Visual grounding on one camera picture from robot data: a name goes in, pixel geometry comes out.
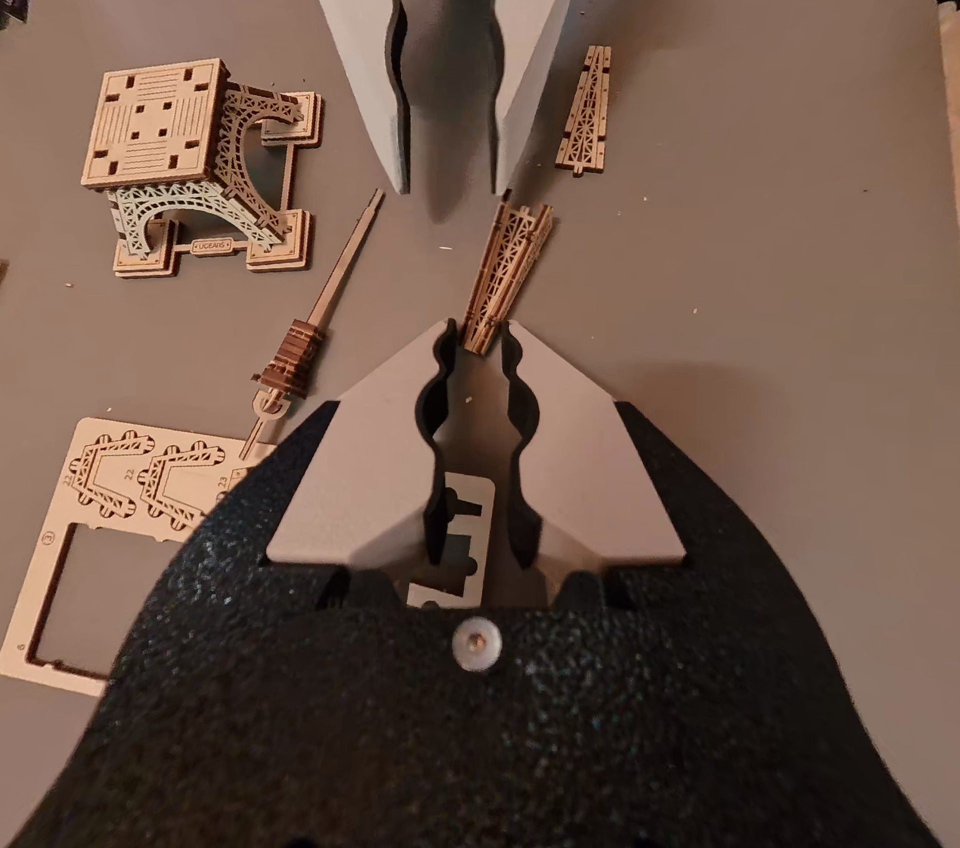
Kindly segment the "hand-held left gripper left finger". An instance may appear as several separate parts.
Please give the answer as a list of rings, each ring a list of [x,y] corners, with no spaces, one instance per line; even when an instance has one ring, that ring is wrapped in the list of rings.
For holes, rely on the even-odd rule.
[[[443,461],[457,326],[430,326],[342,393],[267,545],[271,566],[378,569],[406,598],[448,529]]]

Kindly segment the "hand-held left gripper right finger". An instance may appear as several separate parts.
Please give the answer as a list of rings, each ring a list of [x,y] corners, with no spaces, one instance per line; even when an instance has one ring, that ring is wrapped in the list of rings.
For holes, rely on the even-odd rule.
[[[547,599],[577,572],[680,564],[686,549],[629,430],[637,410],[517,321],[502,325],[500,350],[520,438],[510,457],[510,549],[542,575]]]

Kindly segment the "wooden lattice panel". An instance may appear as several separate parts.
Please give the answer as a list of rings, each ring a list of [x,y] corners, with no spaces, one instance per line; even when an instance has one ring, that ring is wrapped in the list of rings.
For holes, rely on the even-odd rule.
[[[591,45],[583,60],[555,161],[574,177],[604,171],[611,55],[610,46]]]

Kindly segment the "wooden tower spire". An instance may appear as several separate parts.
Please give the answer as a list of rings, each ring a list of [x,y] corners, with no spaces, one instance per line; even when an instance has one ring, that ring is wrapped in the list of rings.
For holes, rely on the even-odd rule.
[[[246,460],[266,427],[283,418],[296,400],[306,398],[332,314],[385,196],[383,189],[374,191],[310,314],[305,320],[294,320],[267,367],[253,377],[259,386],[251,405],[256,421],[239,452],[240,460]]]

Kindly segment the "wooden tower section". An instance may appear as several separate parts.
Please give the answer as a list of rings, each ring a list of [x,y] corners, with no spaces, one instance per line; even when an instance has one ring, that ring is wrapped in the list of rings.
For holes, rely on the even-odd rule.
[[[507,190],[498,205],[460,329],[460,347],[479,355],[507,319],[553,227],[552,206],[534,214],[511,206],[510,196]]]

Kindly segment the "grey desk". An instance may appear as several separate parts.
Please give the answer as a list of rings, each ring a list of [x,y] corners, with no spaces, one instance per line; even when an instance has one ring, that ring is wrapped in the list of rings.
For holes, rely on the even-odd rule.
[[[512,189],[512,314],[762,530],[914,806],[958,846],[958,234],[936,0],[573,0]],[[610,46],[605,166],[555,161]],[[309,271],[114,277],[80,185],[102,74],[220,57],[317,90]],[[77,422],[244,438],[251,376],[390,184],[318,0],[31,0],[2,32],[2,631]]]

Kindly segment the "slotted wooden parts sheet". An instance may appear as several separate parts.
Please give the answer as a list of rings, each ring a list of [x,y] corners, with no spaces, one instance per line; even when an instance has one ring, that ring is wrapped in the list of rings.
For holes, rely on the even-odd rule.
[[[445,486],[451,515],[446,540],[437,565],[422,562],[411,572],[405,599],[409,607],[465,610],[482,601],[495,485],[447,472]]]

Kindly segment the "wooden tower base model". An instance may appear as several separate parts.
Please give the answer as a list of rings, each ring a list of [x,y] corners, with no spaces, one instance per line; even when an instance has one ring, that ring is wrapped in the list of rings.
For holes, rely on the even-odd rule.
[[[312,215],[291,206],[323,98],[235,83],[219,59],[105,73],[80,184],[104,193],[117,278],[168,278],[183,255],[308,266]]]

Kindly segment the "wooden cut-out sheet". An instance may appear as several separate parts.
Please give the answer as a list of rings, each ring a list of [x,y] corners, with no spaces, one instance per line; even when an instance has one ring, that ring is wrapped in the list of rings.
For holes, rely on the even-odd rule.
[[[186,542],[219,501],[276,449],[139,422],[77,423],[6,629],[2,674],[100,698],[107,675],[39,659],[42,630],[79,526]]]

